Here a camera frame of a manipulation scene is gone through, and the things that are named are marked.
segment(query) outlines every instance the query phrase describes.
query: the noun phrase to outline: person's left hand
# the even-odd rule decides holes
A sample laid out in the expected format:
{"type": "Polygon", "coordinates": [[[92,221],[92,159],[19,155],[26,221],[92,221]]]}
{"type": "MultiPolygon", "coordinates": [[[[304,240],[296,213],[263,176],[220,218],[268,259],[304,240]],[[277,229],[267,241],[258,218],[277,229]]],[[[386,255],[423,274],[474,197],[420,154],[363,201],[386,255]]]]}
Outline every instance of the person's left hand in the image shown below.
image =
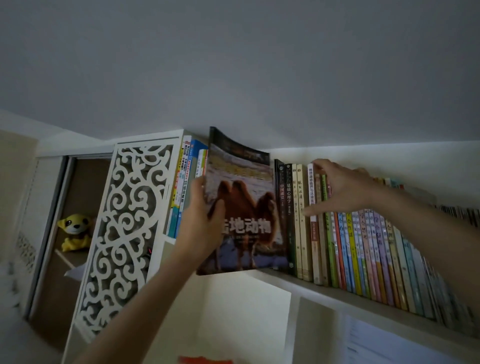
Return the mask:
{"type": "Polygon", "coordinates": [[[222,242],[225,204],[218,200],[210,219],[204,201],[205,178],[192,181],[190,206],[182,213],[180,229],[172,255],[197,268],[222,242]]]}

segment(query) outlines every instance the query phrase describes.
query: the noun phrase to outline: row of books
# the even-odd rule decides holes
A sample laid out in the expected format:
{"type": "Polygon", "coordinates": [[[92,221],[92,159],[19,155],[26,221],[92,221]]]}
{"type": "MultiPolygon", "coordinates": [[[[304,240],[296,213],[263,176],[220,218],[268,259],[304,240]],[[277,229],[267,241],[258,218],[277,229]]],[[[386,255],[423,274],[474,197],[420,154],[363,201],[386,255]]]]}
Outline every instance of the row of books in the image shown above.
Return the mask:
{"type": "Polygon", "coordinates": [[[176,238],[180,227],[181,215],[190,202],[190,182],[205,174],[208,147],[191,135],[185,135],[177,163],[175,185],[172,193],[167,235],[176,238]]]}
{"type": "MultiPolygon", "coordinates": [[[[284,164],[276,159],[274,165],[278,214],[292,275],[477,335],[472,311],[390,221],[369,209],[306,218],[301,214],[304,206],[331,196],[328,177],[313,164],[284,164]]],[[[389,178],[375,180],[405,188],[389,178]]],[[[478,210],[439,208],[480,226],[478,210]]]]}

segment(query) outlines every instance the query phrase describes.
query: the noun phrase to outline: hand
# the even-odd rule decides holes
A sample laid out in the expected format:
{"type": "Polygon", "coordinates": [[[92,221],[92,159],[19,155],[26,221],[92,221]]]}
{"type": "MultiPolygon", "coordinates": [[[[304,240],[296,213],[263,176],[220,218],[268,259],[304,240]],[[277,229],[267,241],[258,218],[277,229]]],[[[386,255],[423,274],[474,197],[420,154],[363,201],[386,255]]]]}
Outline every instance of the hand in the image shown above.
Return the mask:
{"type": "Polygon", "coordinates": [[[325,171],[332,187],[332,197],[304,208],[305,216],[327,211],[352,212],[370,208],[378,190],[382,188],[363,168],[350,170],[328,159],[316,159],[313,163],[325,171]]]}
{"type": "Polygon", "coordinates": [[[222,242],[225,204],[218,200],[209,220],[204,201],[204,177],[193,180],[190,206],[182,213],[180,229],[172,255],[197,268],[222,242]]]}

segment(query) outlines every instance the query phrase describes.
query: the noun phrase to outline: beige wall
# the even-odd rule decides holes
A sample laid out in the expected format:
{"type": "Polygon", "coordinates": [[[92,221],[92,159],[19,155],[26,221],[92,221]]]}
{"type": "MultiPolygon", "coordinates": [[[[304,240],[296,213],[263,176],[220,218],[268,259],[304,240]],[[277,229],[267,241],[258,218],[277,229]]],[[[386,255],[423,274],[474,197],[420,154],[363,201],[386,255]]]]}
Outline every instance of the beige wall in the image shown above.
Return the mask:
{"type": "Polygon", "coordinates": [[[0,261],[13,240],[18,207],[30,175],[37,140],[0,130],[0,261]]]}

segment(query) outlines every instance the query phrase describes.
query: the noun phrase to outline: plush toy head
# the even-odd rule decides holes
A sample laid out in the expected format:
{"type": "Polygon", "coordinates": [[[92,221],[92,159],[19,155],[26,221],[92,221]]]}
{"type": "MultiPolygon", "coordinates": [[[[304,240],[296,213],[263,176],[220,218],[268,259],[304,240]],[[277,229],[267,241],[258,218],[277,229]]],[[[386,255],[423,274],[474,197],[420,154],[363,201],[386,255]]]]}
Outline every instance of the plush toy head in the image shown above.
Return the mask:
{"type": "Polygon", "coordinates": [[[57,224],[59,228],[62,228],[67,234],[80,234],[88,229],[92,219],[88,216],[80,215],[80,214],[73,214],[60,220],[57,224]]]}

